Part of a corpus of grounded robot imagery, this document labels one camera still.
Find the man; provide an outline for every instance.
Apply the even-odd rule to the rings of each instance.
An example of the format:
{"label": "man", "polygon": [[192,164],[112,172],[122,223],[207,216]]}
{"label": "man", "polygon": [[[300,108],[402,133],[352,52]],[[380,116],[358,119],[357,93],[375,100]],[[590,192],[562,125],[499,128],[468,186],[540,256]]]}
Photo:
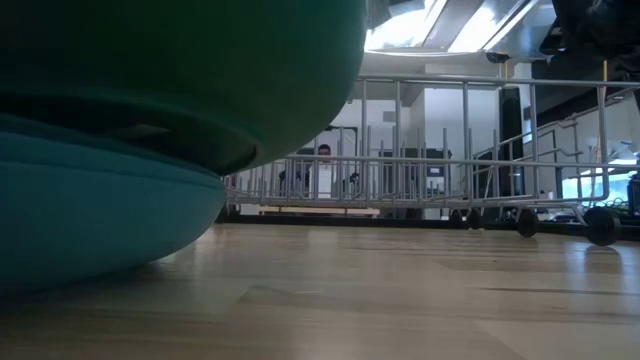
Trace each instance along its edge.
{"label": "man", "polygon": [[[318,155],[320,156],[331,156],[331,147],[327,144],[322,144],[320,146],[318,146]],[[308,190],[309,189],[309,171],[311,170],[311,166],[312,164],[304,164],[304,190]],[[292,189],[295,188],[295,184],[299,184],[300,180],[302,179],[302,169],[299,168],[299,166],[296,165],[296,169],[295,169],[295,176],[294,179],[292,179]],[[280,174],[278,175],[278,177],[280,178],[280,192],[282,195],[284,195],[284,191],[286,189],[286,182],[285,179],[287,177],[287,173],[285,172],[285,170],[281,171]]]}

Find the metal cart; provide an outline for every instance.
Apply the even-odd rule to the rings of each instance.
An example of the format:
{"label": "metal cart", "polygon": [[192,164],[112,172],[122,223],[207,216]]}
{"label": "metal cart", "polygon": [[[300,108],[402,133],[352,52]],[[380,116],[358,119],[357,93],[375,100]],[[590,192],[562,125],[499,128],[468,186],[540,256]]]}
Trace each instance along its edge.
{"label": "metal cart", "polygon": [[[448,221],[452,224],[463,224],[461,211],[466,210],[466,221],[464,224],[471,228],[481,227],[481,213],[487,208],[511,208],[514,211],[514,221],[517,224],[518,232],[525,236],[533,236],[538,228],[538,216],[535,209],[569,209],[575,215],[577,221],[585,228],[587,238],[594,244],[607,246],[613,244],[619,237],[620,221],[615,212],[603,207],[593,207],[585,213],[581,210],[580,204],[583,202],[597,202],[606,200],[610,194],[608,169],[628,169],[640,170],[639,165],[613,165],[609,164],[607,146],[607,129],[605,107],[610,101],[606,98],[605,88],[615,86],[624,88],[626,92],[640,88],[640,83],[636,82],[606,82],[606,81],[561,81],[561,80],[526,80],[526,79],[503,79],[491,77],[463,77],[463,76],[440,76],[440,75],[362,75],[361,82],[362,96],[362,119],[361,119],[361,141],[359,153],[355,156],[344,156],[345,138],[343,131],[340,131],[337,155],[316,156],[316,155],[290,155],[285,159],[267,164],[248,172],[247,186],[244,186],[245,179],[241,175],[232,175],[225,182],[228,185],[229,204],[255,204],[268,206],[312,206],[312,207],[349,207],[349,208],[437,208],[444,209],[449,213]],[[385,149],[382,142],[379,149],[372,149],[371,127],[367,123],[367,86],[372,83],[393,83],[395,84],[395,126],[393,128],[393,141],[391,151],[393,157],[382,157],[380,154]],[[422,138],[424,135],[418,131],[418,150],[416,157],[406,157],[404,146],[400,134],[401,118],[401,84],[447,84],[448,86],[458,86],[462,89],[462,113],[463,113],[463,139],[464,156],[461,159],[452,159],[449,156],[449,137],[447,129],[442,131],[443,148],[440,158],[427,157],[427,144]],[[469,88],[470,86],[505,86],[505,85],[526,85],[530,91],[530,121],[531,132],[516,136],[505,141],[498,141],[497,133],[494,131],[493,146],[481,152],[472,153],[472,132],[469,126]],[[577,145],[577,134],[575,131],[576,118],[579,114],[568,119],[555,121],[544,126],[537,125],[536,110],[536,87],[537,86],[580,86],[595,87],[598,94],[598,140],[603,144],[598,149],[599,161],[580,163]],[[547,152],[539,151],[539,140],[545,136],[550,136],[557,128],[574,129],[574,145],[572,149],[565,147],[555,147]],[[509,152],[510,158],[499,160],[499,151],[505,146],[512,146],[514,141],[523,137],[531,136],[532,154],[527,157],[513,158],[513,152]],[[318,148],[316,138],[314,146]],[[481,159],[485,153],[492,153],[492,158]],[[575,158],[575,162],[542,162],[540,156],[546,154],[562,153],[565,156]],[[315,171],[312,181],[318,183],[319,167],[327,162],[330,163],[331,178],[336,179],[338,186],[334,186],[329,193],[322,193],[316,186],[313,189],[306,188],[301,181],[301,177],[295,177],[294,169],[311,167]],[[427,173],[430,167],[440,167],[443,171],[441,185],[429,186]],[[455,193],[451,186],[452,166],[459,166],[462,170],[460,190]],[[514,169],[530,168],[533,171],[532,188],[530,194],[515,194],[514,187],[511,186],[511,194],[501,195],[498,191],[499,181],[497,174],[500,169],[509,169],[510,181],[513,183]],[[539,170],[541,168],[572,168],[576,173],[580,170],[602,169],[594,174],[594,177],[602,178],[603,194],[599,196],[585,197],[579,196],[571,199],[545,199],[540,196]],[[285,171],[284,185],[278,174]],[[487,172],[494,177],[491,181],[493,191],[492,196],[488,195],[488,189],[480,189],[478,177]]]}

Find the teal exercise ball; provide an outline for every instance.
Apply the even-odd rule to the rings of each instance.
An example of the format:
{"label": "teal exercise ball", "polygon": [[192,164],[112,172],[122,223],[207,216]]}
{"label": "teal exercise ball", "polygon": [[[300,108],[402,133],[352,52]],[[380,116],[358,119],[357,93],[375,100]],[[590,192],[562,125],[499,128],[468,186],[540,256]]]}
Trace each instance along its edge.
{"label": "teal exercise ball", "polygon": [[365,18],[364,0],[7,0],[0,106],[225,175],[331,122]]}

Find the hardwood floor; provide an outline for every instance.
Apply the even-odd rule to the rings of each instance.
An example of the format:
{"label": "hardwood floor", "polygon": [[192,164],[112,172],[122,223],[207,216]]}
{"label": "hardwood floor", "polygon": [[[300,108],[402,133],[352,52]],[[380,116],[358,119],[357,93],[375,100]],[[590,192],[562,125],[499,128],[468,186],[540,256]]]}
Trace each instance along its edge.
{"label": "hardwood floor", "polygon": [[640,244],[218,226],[0,312],[1,359],[637,359]]}

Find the fluorescent light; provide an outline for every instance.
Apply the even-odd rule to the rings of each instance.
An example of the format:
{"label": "fluorescent light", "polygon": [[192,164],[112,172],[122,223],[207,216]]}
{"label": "fluorescent light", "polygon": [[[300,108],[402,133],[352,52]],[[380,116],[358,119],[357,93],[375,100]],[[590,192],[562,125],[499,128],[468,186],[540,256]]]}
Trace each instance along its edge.
{"label": "fluorescent light", "polygon": [[498,20],[488,7],[481,7],[469,19],[456,37],[449,52],[476,52],[482,49],[496,32]]}
{"label": "fluorescent light", "polygon": [[[636,160],[633,159],[615,159],[613,161],[609,161],[609,165],[635,165],[637,163]],[[607,172],[611,172],[615,169],[607,168]],[[596,168],[596,171],[593,172],[593,169],[583,171],[580,175],[591,175],[591,174],[602,174],[602,168]]]}
{"label": "fluorescent light", "polygon": [[531,0],[529,1],[529,3],[527,5],[525,5],[524,8],[522,8],[522,10],[516,14],[516,16],[513,17],[513,19],[511,19],[511,21],[509,21],[509,23],[507,25],[505,25],[492,39],[491,41],[489,41],[489,43],[487,43],[487,45],[484,46],[484,50],[491,50],[491,48],[493,48],[494,46],[496,46],[496,44],[498,44],[500,42],[500,40],[502,40],[505,36],[507,36],[507,34],[516,26],[518,25],[518,23],[520,22],[520,20],[522,20],[522,18],[524,18],[525,15],[527,15],[529,13],[529,11],[531,11],[531,9],[533,9],[534,6],[536,6],[536,4],[539,2],[539,0]]}
{"label": "fluorescent light", "polygon": [[427,11],[424,9],[411,11],[389,19],[374,30],[369,30],[365,40],[365,51],[408,46],[415,30],[422,26],[426,15]]}
{"label": "fluorescent light", "polygon": [[447,4],[447,0],[425,0],[424,8],[427,11],[427,17],[424,19],[424,24],[417,29],[416,34],[413,36],[411,46],[421,45],[429,36],[429,33],[433,29],[433,26],[438,21],[440,14],[444,6]]}

